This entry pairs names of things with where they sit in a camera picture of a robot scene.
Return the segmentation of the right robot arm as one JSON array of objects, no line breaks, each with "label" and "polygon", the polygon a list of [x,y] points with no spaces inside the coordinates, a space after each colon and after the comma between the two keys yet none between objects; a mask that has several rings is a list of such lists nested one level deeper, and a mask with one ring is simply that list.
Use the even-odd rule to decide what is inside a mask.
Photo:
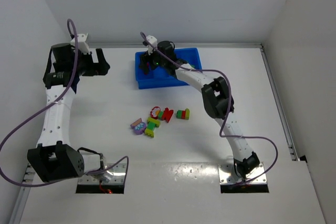
[{"label": "right robot arm", "polygon": [[171,41],[157,42],[156,38],[149,37],[144,39],[143,44],[148,48],[140,57],[139,68],[144,73],[161,67],[169,76],[189,84],[202,94],[207,115],[221,126],[219,134],[227,138],[232,149],[234,172],[238,179],[245,182],[260,161],[234,118],[234,100],[224,75],[209,77],[205,74],[207,69],[195,69],[188,61],[179,59]]}]

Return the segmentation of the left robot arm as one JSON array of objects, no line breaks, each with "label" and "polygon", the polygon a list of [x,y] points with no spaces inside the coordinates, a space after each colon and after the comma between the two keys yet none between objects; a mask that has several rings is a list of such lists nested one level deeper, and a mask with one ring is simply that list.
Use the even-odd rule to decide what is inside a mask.
[{"label": "left robot arm", "polygon": [[50,49],[43,82],[47,106],[43,129],[35,148],[29,149],[27,159],[44,183],[79,178],[103,168],[103,155],[70,145],[69,126],[72,102],[81,76],[105,76],[110,65],[103,50],[92,53],[75,51],[70,43],[53,45]]}]

